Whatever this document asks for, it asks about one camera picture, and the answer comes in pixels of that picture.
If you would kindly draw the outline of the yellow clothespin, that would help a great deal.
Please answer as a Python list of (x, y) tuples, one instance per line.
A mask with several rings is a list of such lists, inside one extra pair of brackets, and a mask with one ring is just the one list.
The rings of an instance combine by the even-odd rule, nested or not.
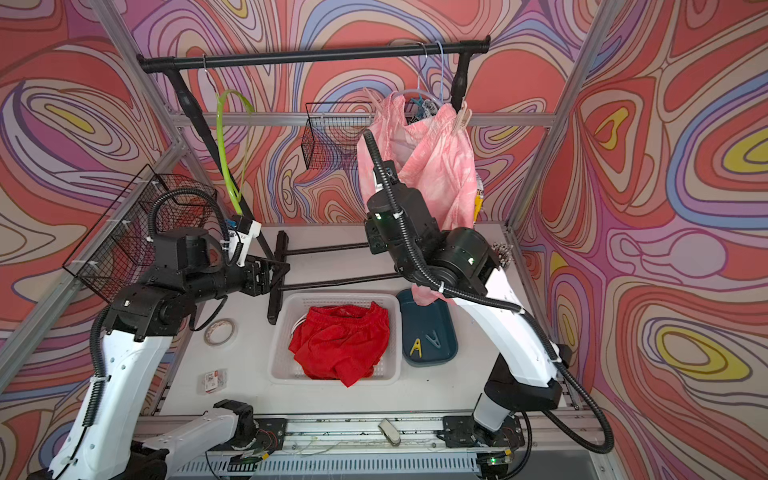
[(422, 343), (420, 338), (416, 338), (412, 344), (412, 347), (409, 351), (409, 357), (410, 358), (419, 358), (421, 359), (423, 355), (422, 352)]

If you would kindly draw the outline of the pink tie-dye shorts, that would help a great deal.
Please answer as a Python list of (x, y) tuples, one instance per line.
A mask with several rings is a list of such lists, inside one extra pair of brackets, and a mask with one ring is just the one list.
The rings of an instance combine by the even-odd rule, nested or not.
[(408, 124), (404, 104), (396, 94), (383, 100), (357, 145), (366, 220), (396, 221), (388, 254), (420, 304), (478, 301), (495, 262), (474, 229), (478, 180), (467, 129), (452, 134), (457, 111), (450, 105)]

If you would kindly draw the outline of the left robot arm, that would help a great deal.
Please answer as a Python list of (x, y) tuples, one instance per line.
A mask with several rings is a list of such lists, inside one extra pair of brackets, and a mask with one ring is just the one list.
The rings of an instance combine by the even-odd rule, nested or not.
[[(203, 227), (162, 231), (164, 205), (180, 197), (209, 207), (221, 236)], [(134, 432), (152, 378), (186, 319), (200, 303), (242, 293), (269, 293), (288, 264), (250, 254), (264, 240), (261, 226), (241, 215), (225, 218), (205, 190), (180, 188), (160, 195), (148, 214), (154, 261), (124, 287), (94, 321), (89, 350), (94, 374), (75, 425), (50, 465), (33, 479), (167, 479), (218, 445), (253, 448), (260, 429), (252, 407), (224, 400), (165, 436), (137, 441)]]

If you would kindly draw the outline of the lavender wire hanger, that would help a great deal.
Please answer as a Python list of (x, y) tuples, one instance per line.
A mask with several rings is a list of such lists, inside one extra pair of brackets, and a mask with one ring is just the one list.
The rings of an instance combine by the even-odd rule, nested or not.
[(417, 84), (416, 84), (416, 87), (415, 88), (401, 90), (401, 91), (398, 91), (396, 93), (397, 96), (406, 97), (405, 105), (404, 105), (404, 116), (405, 116), (405, 120), (407, 121), (408, 124), (413, 124), (413, 123), (409, 122), (409, 110), (410, 110), (409, 101), (411, 99), (413, 99), (413, 98), (426, 98), (426, 99), (433, 100), (434, 103), (439, 106), (439, 109), (442, 106), (441, 102), (440, 102), (440, 98), (437, 98), (434, 94), (432, 94), (431, 92), (429, 92), (429, 91), (427, 91), (425, 89), (425, 84), (422, 81), (422, 73), (424, 71), (424, 67), (426, 66), (426, 61), (428, 60), (429, 54), (427, 52), (426, 45), (423, 42), (417, 42), (417, 45), (419, 45), (420, 48), (423, 51), (423, 59), (416, 61), (416, 67), (417, 67), (417, 73), (416, 73)]

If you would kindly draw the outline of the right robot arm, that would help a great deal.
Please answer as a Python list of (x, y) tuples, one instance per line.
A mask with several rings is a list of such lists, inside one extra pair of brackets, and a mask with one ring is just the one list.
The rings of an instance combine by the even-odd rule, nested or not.
[[(440, 229), (421, 192), (402, 182), (393, 162), (382, 158), (373, 133), (364, 130), (362, 140), (375, 186), (365, 221), (372, 254), (388, 253), (402, 278), (454, 301), (498, 350), (472, 412), (476, 438), (491, 444), (510, 416), (540, 412), (586, 450), (610, 453), (615, 446), (611, 425), (570, 373), (570, 348), (554, 343), (519, 303), (488, 241), (473, 228)], [(582, 437), (555, 415), (564, 384), (594, 414), (603, 432), (601, 442)]]

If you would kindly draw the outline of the green hanger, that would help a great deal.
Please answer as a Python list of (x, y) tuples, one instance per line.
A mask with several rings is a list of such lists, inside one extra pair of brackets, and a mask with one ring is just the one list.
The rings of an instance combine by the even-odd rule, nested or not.
[(243, 207), (241, 204), (242, 193), (236, 181), (233, 179), (231, 170), (229, 168), (229, 162), (227, 157), (227, 150), (226, 150), (226, 144), (225, 144), (225, 138), (224, 138), (224, 107), (227, 104), (228, 97), (230, 95), (234, 95), (236, 98), (238, 98), (241, 101), (241, 103), (245, 107), (247, 114), (253, 114), (255, 112), (255, 108), (253, 104), (241, 92), (237, 90), (233, 90), (233, 89), (226, 89), (222, 91), (218, 90), (217, 84), (213, 80), (212, 75), (209, 73), (208, 61), (207, 61), (206, 55), (203, 55), (203, 71), (205, 72), (205, 75), (209, 80), (209, 83), (213, 87), (214, 93), (216, 94), (215, 134), (216, 134), (216, 141), (218, 146), (219, 165), (222, 169), (222, 177), (224, 180), (227, 194), (229, 196), (230, 202), (234, 208), (235, 213), (237, 215), (243, 215)]

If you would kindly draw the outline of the teal grey clothespin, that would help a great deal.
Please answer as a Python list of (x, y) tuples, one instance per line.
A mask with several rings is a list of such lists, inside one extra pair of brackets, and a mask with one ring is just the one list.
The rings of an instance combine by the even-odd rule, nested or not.
[(431, 333), (425, 334), (426, 340), (437, 350), (442, 351), (443, 350), (443, 342), (436, 330), (433, 330)]

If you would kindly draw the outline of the red shorts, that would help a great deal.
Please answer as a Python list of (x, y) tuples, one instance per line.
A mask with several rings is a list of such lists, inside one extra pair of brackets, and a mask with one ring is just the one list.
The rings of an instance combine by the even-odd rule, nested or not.
[(389, 312), (367, 306), (313, 306), (293, 330), (289, 351), (312, 380), (350, 387), (374, 374), (389, 346)]

